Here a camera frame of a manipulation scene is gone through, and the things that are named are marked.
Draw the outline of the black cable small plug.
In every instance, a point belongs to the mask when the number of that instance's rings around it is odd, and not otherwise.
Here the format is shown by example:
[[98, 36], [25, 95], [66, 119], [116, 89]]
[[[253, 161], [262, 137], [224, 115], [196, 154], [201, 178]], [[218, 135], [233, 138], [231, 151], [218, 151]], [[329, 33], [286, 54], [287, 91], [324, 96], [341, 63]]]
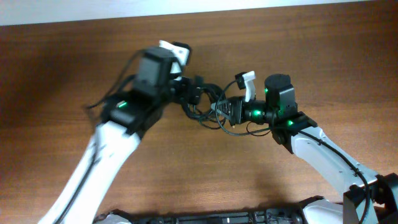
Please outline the black cable small plug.
[[[212, 104], [215, 103], [217, 100], [226, 99], [226, 96], [225, 94], [222, 94], [222, 91], [223, 90], [218, 85], [206, 83], [202, 84], [202, 86], [200, 87], [199, 96], [205, 94], [208, 97], [210, 104]], [[190, 104], [187, 100], [184, 100], [183, 98], [180, 100], [180, 102], [181, 107], [188, 118], [197, 121], [204, 128], [212, 130], [220, 129], [219, 126], [212, 127], [205, 124], [205, 122], [217, 123], [215, 112], [211, 108], [206, 111], [202, 111], [198, 108], [197, 105]]]

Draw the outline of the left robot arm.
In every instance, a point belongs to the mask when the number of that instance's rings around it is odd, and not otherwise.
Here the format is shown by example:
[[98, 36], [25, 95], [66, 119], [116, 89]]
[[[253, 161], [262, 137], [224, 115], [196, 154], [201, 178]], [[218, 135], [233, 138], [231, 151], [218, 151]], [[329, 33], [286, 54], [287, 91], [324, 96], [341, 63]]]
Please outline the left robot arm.
[[41, 223], [92, 223], [120, 168], [172, 101], [170, 84], [181, 76], [190, 48], [161, 40], [140, 53], [132, 90], [104, 97], [83, 157]]

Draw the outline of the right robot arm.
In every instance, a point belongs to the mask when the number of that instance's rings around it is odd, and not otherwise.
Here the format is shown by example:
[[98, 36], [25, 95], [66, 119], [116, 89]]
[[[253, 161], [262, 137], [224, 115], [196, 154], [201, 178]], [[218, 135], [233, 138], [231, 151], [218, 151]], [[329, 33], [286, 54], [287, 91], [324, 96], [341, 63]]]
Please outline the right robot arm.
[[341, 204], [323, 197], [299, 203], [287, 218], [296, 223], [397, 223], [397, 174], [381, 175], [330, 140], [321, 127], [298, 110], [289, 75], [264, 81], [264, 100], [257, 100], [253, 72], [236, 75], [244, 96], [221, 96], [211, 105], [230, 125], [268, 124], [277, 144], [311, 165], [342, 197]]

